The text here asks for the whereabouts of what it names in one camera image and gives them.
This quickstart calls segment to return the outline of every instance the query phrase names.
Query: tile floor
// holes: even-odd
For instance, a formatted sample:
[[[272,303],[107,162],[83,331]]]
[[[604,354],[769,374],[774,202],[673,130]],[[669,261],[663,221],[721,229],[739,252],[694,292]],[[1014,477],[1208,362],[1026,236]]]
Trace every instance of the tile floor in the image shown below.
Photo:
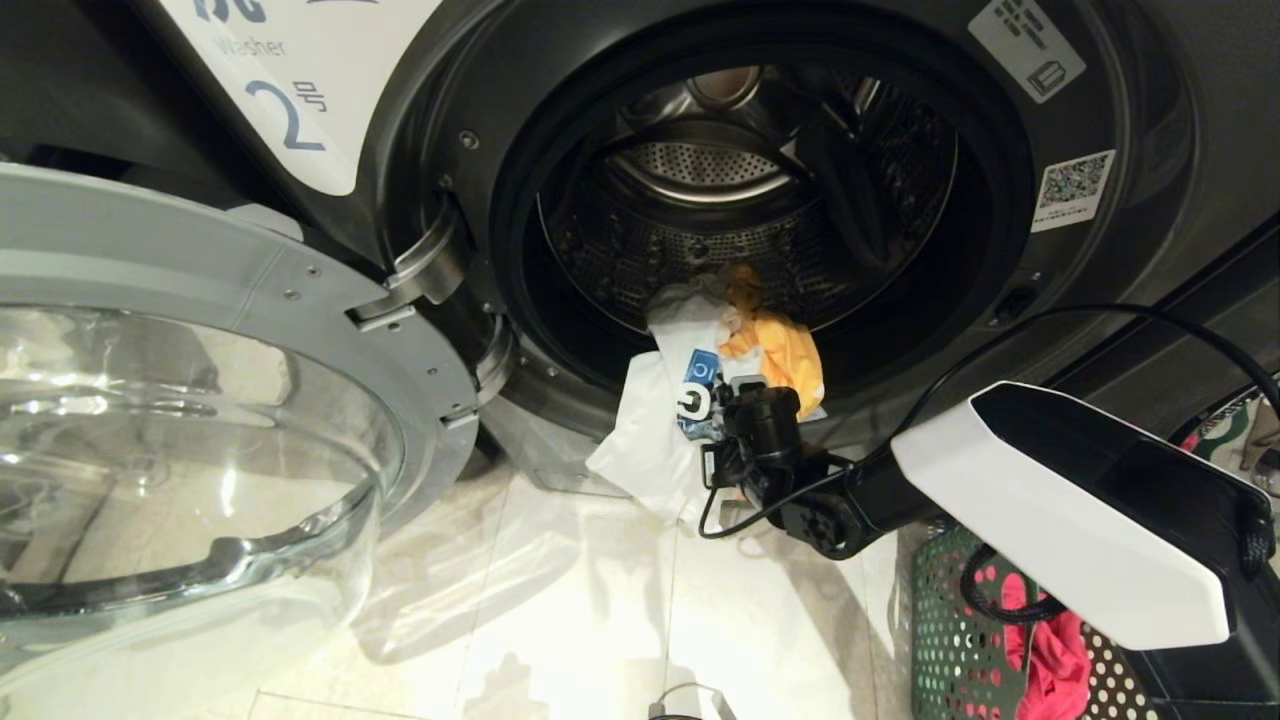
[[[906,538],[831,562],[776,530],[703,541],[509,466],[384,543],[349,632],[198,720],[908,720]]]

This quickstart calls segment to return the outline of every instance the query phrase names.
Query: laundry basket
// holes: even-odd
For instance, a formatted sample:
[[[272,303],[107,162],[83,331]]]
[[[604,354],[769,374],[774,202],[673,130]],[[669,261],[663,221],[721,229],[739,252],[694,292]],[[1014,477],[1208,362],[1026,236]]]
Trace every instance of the laundry basket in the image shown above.
[[[1016,720],[1027,692],[1030,653],[1020,666],[1005,655],[1005,626],[968,607],[960,573],[982,539],[956,527],[915,553],[911,708],[915,720]],[[978,587],[1000,597],[1005,578],[1019,573],[1004,557],[978,570]],[[1027,602],[1039,588],[1025,578]],[[1161,720],[1124,652],[1088,624],[1084,643],[1092,662],[1089,702],[1080,720]],[[1032,646],[1030,633],[1027,647]]]

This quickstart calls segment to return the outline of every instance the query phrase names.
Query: pink cloth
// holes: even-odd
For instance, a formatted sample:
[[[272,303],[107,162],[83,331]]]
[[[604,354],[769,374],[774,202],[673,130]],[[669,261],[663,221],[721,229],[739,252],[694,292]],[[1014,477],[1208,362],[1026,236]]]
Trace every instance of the pink cloth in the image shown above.
[[[1027,605],[1027,584],[1014,573],[1000,588],[1001,605],[1016,610]],[[1075,720],[1089,702],[1089,655],[1084,648],[1080,616],[1070,610],[1036,624],[1027,693],[1018,703],[1018,720]],[[1020,669],[1027,655],[1027,626],[1005,625],[1005,660]]]

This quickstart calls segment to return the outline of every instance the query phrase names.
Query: black cable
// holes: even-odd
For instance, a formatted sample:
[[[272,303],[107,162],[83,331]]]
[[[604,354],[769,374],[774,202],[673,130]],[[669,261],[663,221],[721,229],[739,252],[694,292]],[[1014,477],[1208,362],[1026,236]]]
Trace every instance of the black cable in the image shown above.
[[[854,461],[851,461],[851,460],[845,460],[844,457],[837,457],[835,455],[831,455],[829,457],[833,459],[833,460],[837,460],[837,461],[847,462],[847,465],[842,470],[837,470],[837,471],[827,475],[826,478],[823,478],[823,479],[820,479],[820,480],[818,480],[818,482],[815,482],[813,484],[808,484],[808,486],[805,486],[805,487],[803,487],[803,488],[800,488],[797,491],[792,491],[790,495],[787,495],[782,500],[780,500],[777,502],[773,502],[772,505],[767,506],[764,510],[760,510],[759,512],[751,515],[750,518],[748,518],[746,520],[742,520],[741,523],[739,523],[736,525],[731,525],[728,528],[723,528],[723,529],[716,530],[713,533],[708,533],[707,532],[707,516],[710,515],[710,512],[712,512],[712,503],[716,501],[716,491],[719,489],[719,488],[712,488],[712,493],[707,497],[707,505],[703,506],[703,516],[698,520],[698,534],[701,536],[703,538],[707,538],[707,539],[719,539],[719,538],[727,538],[727,537],[730,537],[732,534],[740,533],[740,532],[745,530],[746,528],[750,528],[751,525],[754,525],[754,524],[759,523],[760,520],[768,518],[769,515],[777,512],[778,510],[782,510],[783,505],[786,505],[788,502],[794,502],[795,500],[797,500],[800,496],[808,493],[809,491],[813,491],[815,488],[820,488],[822,486],[824,486],[827,483],[831,483],[831,482],[838,480],[841,478],[845,478],[845,477],[849,475],[849,473],[851,473],[852,470],[855,470],[858,468],[858,464],[854,462]]]
[[[1271,406],[1280,409],[1280,386],[1277,386],[1276,380],[1271,377],[1271,374],[1267,373],[1265,369],[1262,369],[1262,365],[1260,365],[1258,361],[1254,360],[1248,352],[1244,352],[1231,341],[1224,338],[1222,336],[1202,325],[1197,325],[1196,323],[1183,320],[1181,318],[1171,315],[1164,310],[1156,310],[1155,307],[1147,307],[1143,305],[1128,305],[1128,304],[1115,302],[1115,304],[1073,305],[1070,307],[1056,307],[1052,310],[1044,310],[1042,313],[1037,313],[1036,315],[1027,318],[1021,323],[1018,323],[1012,328],[1009,328],[1009,331],[1006,331],[1000,337],[986,342],[984,345],[979,346],[977,350],[969,352],[968,355],[957,360],[954,365],[947,368],[945,373],[938,375],[938,378],[933,380],[933,383],[928,388],[925,388],[923,393],[920,393],[920,397],[916,398],[915,404],[911,405],[911,409],[906,411],[906,415],[902,416],[902,420],[897,424],[896,428],[893,428],[893,432],[891,432],[888,437],[886,437],[874,450],[868,452],[865,457],[863,457],[856,462],[852,462],[844,470],[838,473],[832,473],[831,475],[827,475],[826,478],[813,484],[805,486],[804,488],[800,488],[787,495],[782,500],[764,507],[759,512],[751,515],[750,518],[742,520],[741,523],[737,523],[736,525],[732,525],[722,530],[717,530],[714,533],[708,533],[705,530],[707,516],[710,514],[712,502],[716,500],[716,491],[713,489],[707,498],[707,505],[703,506],[703,515],[698,523],[698,534],[708,539],[717,539],[745,530],[746,528],[754,525],[755,523],[759,523],[764,518],[768,518],[773,512],[777,512],[778,510],[782,509],[783,505],[795,501],[796,498],[808,493],[809,491],[817,489],[819,487],[826,486],[827,483],[832,483],[837,479],[841,479],[846,477],[850,471],[856,470],[859,466],[867,465],[868,462],[872,462],[873,460],[884,455],[884,452],[887,452],[890,448],[890,442],[900,433],[906,430],[909,427],[911,427],[911,424],[920,415],[920,413],[924,410],[924,406],[928,405],[929,400],[933,397],[933,393],[936,393],[938,388],[946,384],[947,380],[954,378],[957,373],[960,373],[961,370],[972,365],[974,361],[980,359],[983,355],[991,352],[996,347],[1000,347],[1001,345],[1018,337],[1019,334],[1025,332],[1027,328],[1029,328],[1038,320],[1042,320],[1044,318],[1053,318],[1057,315],[1107,314],[1107,313],[1138,315],[1143,318],[1160,320],[1162,323],[1170,324],[1185,332],[1187,334],[1194,338],[1201,340],[1213,350],[1226,356],[1228,360],[1230,360],[1240,370],[1243,370],[1244,374],[1248,375],[1249,379],[1258,386],[1258,391],[1262,392],[1263,397],[1267,398]],[[1258,515],[1258,518],[1262,525],[1270,527],[1270,518],[1271,518],[1270,503],[1267,503],[1266,498],[1261,496],[1258,496],[1257,500],[1262,501],[1262,505],[1266,505],[1266,507],[1262,507],[1262,505],[1260,505],[1256,509],[1256,514],[1257,511],[1265,511],[1266,519],[1261,520],[1261,515]],[[1263,534],[1268,534],[1270,537],[1265,538],[1262,537]],[[1244,565],[1247,574],[1249,574],[1251,569],[1253,569],[1253,571],[1257,571],[1257,569],[1260,569],[1261,565],[1266,564],[1266,560],[1275,553],[1275,536],[1270,533],[1270,530],[1267,530],[1267,533],[1262,533],[1262,530],[1258,527],[1249,528],[1248,537],[1242,544],[1245,548]]]
[[[1007,609],[1002,607],[997,602],[992,602],[978,588],[978,580],[974,579],[974,574],[978,569],[991,562],[996,557],[996,548],[987,543],[982,543],[978,550],[969,556],[969,561],[965,562],[964,570],[960,571],[960,597],[969,603],[978,614],[986,615],[997,623],[1004,623],[1006,625],[1034,625],[1042,620],[1050,620],[1061,615],[1066,611],[1066,606],[1059,602],[1056,597],[1044,597],[1033,602],[1025,607]]]

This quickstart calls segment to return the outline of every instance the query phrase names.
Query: sticker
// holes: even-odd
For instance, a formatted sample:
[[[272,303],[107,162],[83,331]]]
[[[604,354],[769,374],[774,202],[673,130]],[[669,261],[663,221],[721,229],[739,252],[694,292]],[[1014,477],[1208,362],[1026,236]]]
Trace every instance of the sticker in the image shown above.
[[[1037,102],[1084,72],[1084,60],[1036,0],[992,0],[969,22],[969,32]]]
[[[1092,220],[1115,155],[1115,150],[1107,150],[1044,168],[1032,232]]]
[[[685,380],[680,383],[680,397],[676,401],[676,424],[689,439],[714,439],[712,389],[716,387],[717,373],[719,355],[695,350],[689,356],[689,369],[685,370]]]
[[[374,106],[440,0],[159,0],[285,170],[356,188]]]

